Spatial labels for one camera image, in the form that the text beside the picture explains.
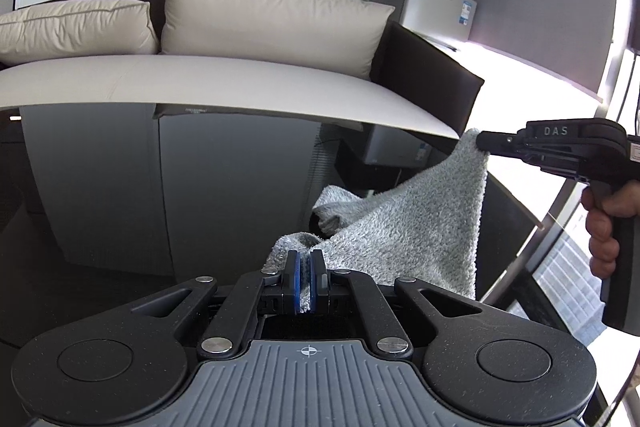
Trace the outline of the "person's right hand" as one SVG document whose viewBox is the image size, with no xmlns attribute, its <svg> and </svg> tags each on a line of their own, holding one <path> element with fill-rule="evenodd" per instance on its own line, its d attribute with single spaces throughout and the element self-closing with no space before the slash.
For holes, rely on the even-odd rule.
<svg viewBox="0 0 640 427">
<path fill-rule="evenodd" d="M 582 191 L 582 207 L 587 210 L 586 230 L 590 235 L 590 270 L 601 280 L 615 271 L 620 243 L 613 237 L 614 218 L 632 218 L 639 214 L 639 182 L 631 181 L 597 206 L 590 187 Z"/>
</svg>

